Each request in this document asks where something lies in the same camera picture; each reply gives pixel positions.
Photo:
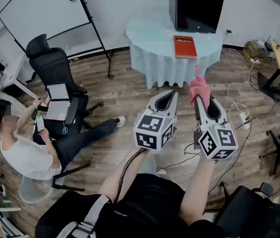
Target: forearm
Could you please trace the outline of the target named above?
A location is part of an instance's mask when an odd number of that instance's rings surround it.
[[[28,120],[30,119],[32,113],[35,111],[36,106],[32,105],[30,106],[26,112],[19,118],[19,120],[17,121],[17,130],[20,131],[25,124],[28,122]]]
[[[60,163],[59,163],[57,152],[56,152],[52,142],[49,140],[49,141],[45,142],[45,144],[46,144],[47,152],[49,154],[51,154],[53,157],[53,163],[51,165],[51,168],[58,169],[60,167]]]
[[[116,170],[104,181],[104,183],[101,185],[99,194],[104,194],[108,198],[111,199],[112,202],[114,202],[118,187],[119,187],[119,180],[122,174],[122,171],[124,169],[125,164],[128,162],[128,160],[138,151],[140,150],[139,147],[134,147],[123,159],[123,161],[119,164],[119,166],[116,168]],[[128,167],[124,179],[123,179],[123,185],[122,189],[119,195],[118,201],[122,200],[129,190],[130,186],[132,185],[140,167],[142,166],[145,158],[147,156],[147,152],[141,153],[139,156],[137,156]]]
[[[204,153],[201,154],[197,169],[185,192],[179,211],[180,217],[188,225],[203,219],[211,176],[215,168],[215,161],[207,160],[203,156]]]

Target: light blue tablecloth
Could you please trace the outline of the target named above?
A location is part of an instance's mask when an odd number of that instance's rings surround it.
[[[180,87],[195,78],[195,66],[199,76],[219,61],[223,46],[220,34],[178,32],[170,19],[168,8],[157,7],[132,18],[126,27],[130,42],[132,68],[145,74],[147,88],[155,82],[161,87],[166,81]],[[174,51],[174,35],[192,36],[197,59],[177,59]]]

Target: wooden floor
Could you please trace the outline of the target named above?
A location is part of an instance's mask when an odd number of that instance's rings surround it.
[[[227,97],[227,88],[230,83],[242,83],[248,79],[249,67],[246,62],[235,51],[232,59],[225,59],[222,53],[221,60],[207,69],[206,80],[211,87],[212,95],[224,106],[228,112],[231,101]],[[124,127],[95,143],[92,147],[83,149],[75,158],[70,168],[84,164],[92,158],[90,168],[68,176],[66,184],[84,187],[86,194],[96,193],[104,179],[114,170],[117,164],[123,159],[128,150],[133,146],[132,128],[138,112],[145,107],[148,100],[159,92],[176,89],[179,92],[178,98],[178,122],[174,140],[167,146],[163,153],[156,156],[159,168],[175,164],[190,158],[191,155],[184,155],[184,148],[192,143],[193,131],[196,129],[195,111],[189,105],[187,95],[188,85],[183,88],[156,86],[150,90],[146,88],[145,76],[131,68],[129,52],[115,53],[113,57],[112,73],[114,79],[106,78],[108,61],[104,56],[93,57],[73,62],[71,65],[72,75],[77,84],[82,84],[88,90],[90,103],[88,106],[102,100],[104,107],[96,109],[92,116],[86,118],[92,125],[96,125],[108,118],[115,118],[118,115],[126,115],[127,123]],[[271,75],[275,68],[263,70],[265,75]],[[40,79],[35,80],[28,86],[39,96],[45,96],[44,86]],[[249,110],[250,116],[267,113],[273,100],[251,88],[249,83],[244,85],[232,85],[229,91],[230,96],[236,101],[243,103]],[[32,100],[28,96],[20,98],[26,105]],[[240,125],[239,111],[231,109],[231,119],[234,127]],[[249,188],[260,186],[262,182],[269,182],[274,187],[273,197],[280,197],[280,167],[274,177],[269,176],[273,167],[275,156],[260,160],[259,155],[270,153],[275,146],[266,131],[272,129],[280,134],[280,106],[275,105],[274,109],[267,115],[260,116],[253,121],[251,134],[242,149],[241,155],[234,167],[223,177],[227,182],[229,191],[234,191],[239,185]],[[32,125],[27,125],[24,134],[31,137]],[[240,128],[237,130],[239,145],[242,146],[249,130]],[[194,173],[198,157],[190,159],[183,164],[166,169],[168,176],[183,189],[188,185],[189,179]],[[219,161],[216,164],[214,176],[227,165],[227,161]],[[3,159],[0,153],[0,175],[4,174],[0,181],[6,186],[7,197],[17,201],[22,208],[21,212],[13,214],[16,224],[31,237],[34,237],[34,228],[37,220],[55,202],[57,196],[36,205],[24,204],[18,196],[18,187],[21,176],[17,174]],[[208,207],[217,207],[224,202],[222,189],[217,186],[209,195]]]

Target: shoulder strap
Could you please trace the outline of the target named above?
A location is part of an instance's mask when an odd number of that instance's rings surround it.
[[[94,232],[95,224],[99,218],[99,214],[103,206],[108,201],[109,199],[105,195],[101,195],[94,203],[94,205],[90,208],[84,221],[77,226],[77,228],[74,230],[72,235],[76,238],[88,238],[89,236],[95,238],[96,237],[96,234]]]

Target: pink cloth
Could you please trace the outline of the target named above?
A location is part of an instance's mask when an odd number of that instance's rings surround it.
[[[202,100],[204,101],[206,109],[209,106],[210,102],[210,87],[207,85],[205,78],[200,77],[198,74],[198,66],[196,65],[195,76],[196,79],[193,79],[190,82],[189,87],[189,98],[190,98],[190,105],[194,108],[194,100],[197,95],[199,95]]]

